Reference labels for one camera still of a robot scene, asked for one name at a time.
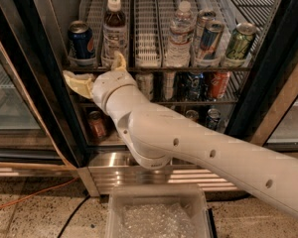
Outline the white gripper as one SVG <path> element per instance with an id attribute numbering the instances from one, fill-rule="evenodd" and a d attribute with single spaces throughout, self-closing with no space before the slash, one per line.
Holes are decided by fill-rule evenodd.
<path id="1" fill-rule="evenodd" d="M 115 90 L 127 85 L 136 85 L 136 81 L 126 71 L 126 60 L 121 52 L 114 52 L 111 69 L 97 79 L 91 73 L 74 74 L 69 70 L 64 70 L 63 76 L 72 91 L 86 99 L 92 98 L 93 102 L 106 113 L 106 103 Z"/>

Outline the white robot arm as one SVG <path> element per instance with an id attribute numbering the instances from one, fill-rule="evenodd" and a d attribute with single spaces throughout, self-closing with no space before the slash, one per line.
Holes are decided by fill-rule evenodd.
<path id="1" fill-rule="evenodd" d="M 177 158 L 205 168 L 298 219 L 298 159 L 208 129 L 139 90 L 122 53 L 95 76 L 65 70 L 67 86 L 111 118 L 136 162 L 145 169 Z"/>

